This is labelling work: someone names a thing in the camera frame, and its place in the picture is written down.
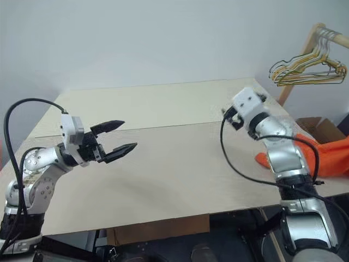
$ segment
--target cardboard box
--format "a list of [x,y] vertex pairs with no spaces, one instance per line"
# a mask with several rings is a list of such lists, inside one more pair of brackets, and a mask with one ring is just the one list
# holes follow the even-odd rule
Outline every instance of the cardboard box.
[[207,232],[209,214],[108,228],[107,244],[119,246]]
[[306,117],[296,120],[297,124],[320,144],[345,139],[346,136],[329,119],[325,118],[320,124],[321,117]]

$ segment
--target black cylinder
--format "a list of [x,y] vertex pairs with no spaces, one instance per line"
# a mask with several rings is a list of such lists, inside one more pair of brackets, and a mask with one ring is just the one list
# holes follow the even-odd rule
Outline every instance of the black cylinder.
[[[18,219],[18,224],[11,235],[11,238],[16,236],[21,232],[20,236],[17,238],[20,239],[30,239],[40,235],[41,227],[44,224],[45,214],[38,215],[28,215],[26,218],[23,214],[20,215]],[[0,239],[6,239],[10,234],[12,225],[15,223],[16,215],[4,214],[4,217],[1,221],[0,229]]]

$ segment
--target wooden clothes rack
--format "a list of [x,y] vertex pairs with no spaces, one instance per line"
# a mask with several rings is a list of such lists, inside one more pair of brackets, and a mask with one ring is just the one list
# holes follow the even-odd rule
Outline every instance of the wooden clothes rack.
[[[326,27],[326,25],[323,23],[317,23],[317,24],[313,25],[312,29],[309,32],[308,38],[305,42],[305,45],[302,49],[301,55],[305,55],[307,53],[310,53],[313,50],[313,48],[315,47],[315,44],[316,44],[316,31],[318,28],[321,28],[321,27]],[[346,37],[345,35],[338,34],[332,40],[330,39],[330,41],[349,49],[349,37]],[[286,99],[290,95],[293,87],[294,86],[285,86],[282,89],[282,92],[281,92],[280,97],[279,97],[279,104],[281,106],[284,106]]]

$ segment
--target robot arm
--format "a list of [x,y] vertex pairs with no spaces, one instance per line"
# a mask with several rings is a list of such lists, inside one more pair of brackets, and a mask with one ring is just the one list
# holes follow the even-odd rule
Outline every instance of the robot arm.
[[[115,130],[123,121],[110,121],[91,127],[84,133],[79,117],[62,114],[63,143],[52,148],[33,149],[25,156],[23,166],[23,193],[28,215],[19,217],[11,238],[20,233],[17,240],[4,254],[26,253],[36,248],[41,241],[44,216],[55,192],[57,180],[80,165],[86,167],[90,161],[109,163],[132,151],[137,143],[126,144],[106,154],[98,144],[98,134]],[[10,182],[6,192],[6,206],[0,229],[0,247],[8,237],[19,207],[17,181]]]
[[[270,115],[261,96],[252,88],[243,89],[233,98],[231,110],[228,122],[236,130],[244,126],[254,139],[266,135],[294,135],[291,126]],[[293,140],[266,138],[263,143],[276,183],[317,194],[302,150]],[[287,251],[291,255],[311,248],[335,251],[338,239],[325,203],[291,189],[279,188],[283,210],[281,230]]]

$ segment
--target white wall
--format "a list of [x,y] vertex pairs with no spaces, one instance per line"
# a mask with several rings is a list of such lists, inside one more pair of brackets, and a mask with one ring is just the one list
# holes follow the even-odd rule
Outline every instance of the white wall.
[[[253,76],[278,95],[270,66],[297,55],[317,22],[349,35],[348,12],[347,0],[1,0],[1,102],[17,99],[14,86],[53,98],[51,90]],[[349,50],[332,49],[349,66]],[[349,111],[348,85],[297,87],[286,109],[337,123]]]

